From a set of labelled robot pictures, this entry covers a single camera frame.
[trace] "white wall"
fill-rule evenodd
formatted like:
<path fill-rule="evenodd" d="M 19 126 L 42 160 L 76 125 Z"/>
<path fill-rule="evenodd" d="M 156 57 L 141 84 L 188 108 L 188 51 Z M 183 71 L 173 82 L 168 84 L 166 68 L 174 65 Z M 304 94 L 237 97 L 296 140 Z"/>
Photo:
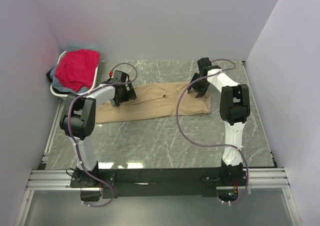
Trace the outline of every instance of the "white wall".
<path fill-rule="evenodd" d="M 66 48 L 108 59 L 245 60 L 277 0 L 36 0 Z"/>
<path fill-rule="evenodd" d="M 57 108 L 45 73 L 60 50 L 34 0 L 0 0 L 0 225 L 14 224 Z"/>
<path fill-rule="evenodd" d="M 279 0 L 246 68 L 303 225 L 319 225 L 320 0 Z"/>

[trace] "marble floor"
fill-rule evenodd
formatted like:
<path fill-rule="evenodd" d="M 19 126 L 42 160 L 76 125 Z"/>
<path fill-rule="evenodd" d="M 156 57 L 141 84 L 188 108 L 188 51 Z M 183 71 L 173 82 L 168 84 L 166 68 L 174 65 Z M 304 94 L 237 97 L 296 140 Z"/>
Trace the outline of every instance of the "marble floor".
<path fill-rule="evenodd" d="M 138 70 L 134 86 L 160 82 L 190 81 L 198 71 L 196 60 L 141 60 L 128 61 Z M 109 78 L 109 71 L 119 62 L 103 62 L 99 65 L 97 82 Z M 222 68 L 230 67 L 227 62 L 218 63 Z M 227 75 L 238 83 L 249 84 L 245 68 L 236 61 L 237 68 Z M 119 70 L 134 77 L 128 66 Z M 212 85 L 211 113 L 208 115 L 182 116 L 180 122 L 185 133 L 193 140 L 214 144 L 225 140 L 225 127 L 220 118 L 220 93 Z M 274 166 L 270 148 L 264 133 L 256 104 L 250 91 L 251 115 L 243 132 L 243 152 L 250 167 Z M 179 168 L 218 167 L 223 147 L 201 148 L 192 145 L 180 134 L 175 117 L 163 117 L 132 122 L 116 122 L 96 125 L 92 144 L 100 168 Z M 59 128 L 54 136 L 46 169 L 64 170 L 75 167 L 76 156 L 71 141 Z"/>

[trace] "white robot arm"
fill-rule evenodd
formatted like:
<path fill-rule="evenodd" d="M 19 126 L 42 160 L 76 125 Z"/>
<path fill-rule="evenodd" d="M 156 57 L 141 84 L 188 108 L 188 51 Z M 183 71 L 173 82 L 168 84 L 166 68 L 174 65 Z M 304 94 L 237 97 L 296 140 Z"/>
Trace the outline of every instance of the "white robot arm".
<path fill-rule="evenodd" d="M 116 70 L 114 75 L 110 77 L 108 81 L 103 82 L 98 86 L 98 88 L 101 88 L 100 90 L 93 92 L 89 96 L 79 99 L 72 109 L 73 112 L 70 119 L 72 133 L 77 140 L 82 164 L 90 172 L 93 172 L 96 168 L 98 168 L 98 162 L 91 140 L 91 133 L 94 130 L 96 121 L 96 108 L 107 101 L 111 101 L 112 106 L 119 106 L 125 101 L 135 100 L 137 96 L 131 83 L 126 85 L 107 86 L 111 83 L 127 82 L 127 80 L 129 81 L 128 74 Z M 64 130 L 65 134 L 73 144 L 77 159 L 76 167 L 83 171 L 83 166 L 78 158 L 76 143 L 70 137 L 68 130 L 68 111 L 71 102 L 76 96 L 76 94 L 72 93 L 68 95 L 60 120 L 60 127 Z"/>
<path fill-rule="evenodd" d="M 218 71 L 220 70 L 210 70 L 208 71 L 208 75 L 216 74 Z M 220 93 L 222 91 L 222 88 L 225 86 L 238 86 L 238 83 L 231 80 L 224 73 L 220 73 L 216 76 L 209 77 L 207 81 L 214 85 L 218 89 L 218 91 L 220 91 Z M 237 122 L 231 125 L 228 121 L 225 121 L 225 143 L 235 145 L 238 148 L 242 148 L 242 135 L 245 124 L 246 123 L 243 122 Z M 232 166 L 239 165 L 240 163 L 242 163 L 242 158 L 239 151 L 231 147 L 225 147 L 222 160 L 225 162 L 226 165 Z"/>
<path fill-rule="evenodd" d="M 219 66 L 212 66 L 209 58 L 198 61 L 199 74 L 194 74 L 191 81 L 202 76 L 214 75 L 221 71 Z M 204 96 L 209 84 L 214 85 L 221 93 L 220 115 L 224 120 L 225 143 L 241 149 L 243 131 L 247 117 L 250 115 L 249 89 L 247 85 L 240 85 L 230 79 L 225 73 L 220 73 L 197 82 L 192 88 Z M 242 163 L 240 152 L 232 147 L 225 147 L 222 161 L 227 166 L 237 166 Z"/>

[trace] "tan trousers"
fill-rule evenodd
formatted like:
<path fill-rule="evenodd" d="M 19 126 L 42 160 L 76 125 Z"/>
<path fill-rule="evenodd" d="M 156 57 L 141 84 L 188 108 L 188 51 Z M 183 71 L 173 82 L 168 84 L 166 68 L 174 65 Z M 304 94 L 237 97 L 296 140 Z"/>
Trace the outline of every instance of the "tan trousers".
<path fill-rule="evenodd" d="M 106 102 L 98 107 L 95 121 L 98 124 L 118 121 L 133 121 L 176 115 L 177 101 L 188 82 L 157 83 L 134 88 L 136 100 L 112 107 Z M 185 93 L 179 115 L 208 114 L 211 111 L 211 97 L 206 94 L 196 98 L 197 93 Z"/>

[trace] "laundry basket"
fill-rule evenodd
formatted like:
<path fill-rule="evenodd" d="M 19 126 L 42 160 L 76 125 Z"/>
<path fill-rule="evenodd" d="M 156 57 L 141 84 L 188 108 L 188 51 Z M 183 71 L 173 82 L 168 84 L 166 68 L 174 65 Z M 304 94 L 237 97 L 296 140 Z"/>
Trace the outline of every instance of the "laundry basket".
<path fill-rule="evenodd" d="M 57 63 L 56 63 L 57 65 L 60 63 L 61 59 L 64 57 L 64 55 L 66 54 L 66 52 L 67 52 L 67 51 L 64 51 L 64 52 L 61 53 L 61 55 L 59 56 L 58 61 L 57 61 Z M 95 85 L 96 85 L 96 82 L 95 82 L 95 81 L 96 81 L 96 79 L 97 79 L 97 72 L 98 72 L 98 65 L 97 65 L 96 68 L 95 68 L 95 73 L 94 73 L 94 79 L 93 79 L 92 86 L 91 86 L 91 88 L 90 88 L 88 91 L 94 89 L 94 87 L 95 87 Z M 65 94 L 58 94 L 58 93 L 56 93 L 56 92 L 54 91 L 54 88 L 52 87 L 52 85 L 50 85 L 50 91 L 51 91 L 52 95 L 61 97 L 62 99 L 66 99 L 66 97 L 68 96 L 68 93 L 65 93 Z"/>

